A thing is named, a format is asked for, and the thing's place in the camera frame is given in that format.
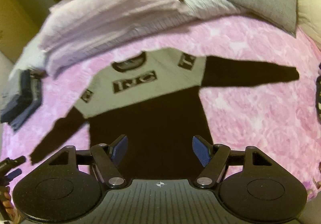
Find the gray and black sweatshirt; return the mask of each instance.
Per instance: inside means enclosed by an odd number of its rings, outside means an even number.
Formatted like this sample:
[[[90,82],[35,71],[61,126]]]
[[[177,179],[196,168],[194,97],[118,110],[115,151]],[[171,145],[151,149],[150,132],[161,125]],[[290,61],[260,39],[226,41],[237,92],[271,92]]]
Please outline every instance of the gray and black sweatshirt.
[[[193,136],[213,143],[200,88],[298,79],[295,67],[274,63],[195,57],[173,48],[142,52],[98,72],[67,116],[57,120],[34,149],[31,161],[42,161],[88,122],[91,146],[127,135],[128,151],[118,167],[127,180],[194,180],[203,167],[192,150]]]

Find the wall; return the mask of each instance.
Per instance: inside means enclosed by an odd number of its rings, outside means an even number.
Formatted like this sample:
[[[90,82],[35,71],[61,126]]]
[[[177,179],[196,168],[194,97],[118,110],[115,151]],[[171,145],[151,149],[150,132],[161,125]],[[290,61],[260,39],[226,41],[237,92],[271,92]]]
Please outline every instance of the wall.
[[[7,84],[8,76],[11,72],[13,64],[0,52],[0,93],[4,90],[5,85]],[[2,146],[2,132],[3,124],[0,124],[0,152]]]
[[[0,51],[12,62],[38,29],[17,0],[0,0]]]

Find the wooden furniture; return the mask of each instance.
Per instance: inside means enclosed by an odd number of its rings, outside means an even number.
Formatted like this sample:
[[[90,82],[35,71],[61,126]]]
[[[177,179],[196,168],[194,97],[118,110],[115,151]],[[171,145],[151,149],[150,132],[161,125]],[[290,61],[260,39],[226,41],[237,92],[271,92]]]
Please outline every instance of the wooden furniture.
[[[0,2],[0,51],[15,62],[39,28],[17,0]]]

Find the bed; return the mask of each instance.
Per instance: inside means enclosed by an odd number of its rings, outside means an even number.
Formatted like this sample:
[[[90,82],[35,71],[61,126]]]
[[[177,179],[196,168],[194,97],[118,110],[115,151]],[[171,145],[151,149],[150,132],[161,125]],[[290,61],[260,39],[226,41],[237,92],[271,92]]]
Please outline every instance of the bed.
[[[234,150],[259,147],[297,177],[314,198],[321,184],[321,125],[315,110],[315,78],[321,52],[301,30],[293,38],[280,29],[248,16],[230,16],[193,22],[167,32],[135,40],[78,63],[56,80],[43,80],[43,104],[14,134],[4,125],[1,159],[28,156],[64,117],[92,76],[112,61],[137,55],[141,50],[174,47],[192,55],[218,55],[234,59],[266,60],[295,66],[300,80],[255,88],[206,88],[200,97],[214,143]],[[88,125],[64,145],[89,148]],[[22,165],[23,175],[37,165]],[[240,170],[233,167],[229,174]]]

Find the white pillow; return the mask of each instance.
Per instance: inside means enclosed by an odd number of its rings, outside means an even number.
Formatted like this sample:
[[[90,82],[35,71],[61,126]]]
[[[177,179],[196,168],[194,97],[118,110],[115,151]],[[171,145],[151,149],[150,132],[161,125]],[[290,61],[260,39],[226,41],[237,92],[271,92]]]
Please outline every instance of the white pillow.
[[[45,69],[45,54],[39,48],[40,37],[37,34],[23,49],[23,52],[16,64],[14,65],[10,75],[9,80],[14,75],[15,71],[21,70],[33,70],[37,73],[44,72]]]

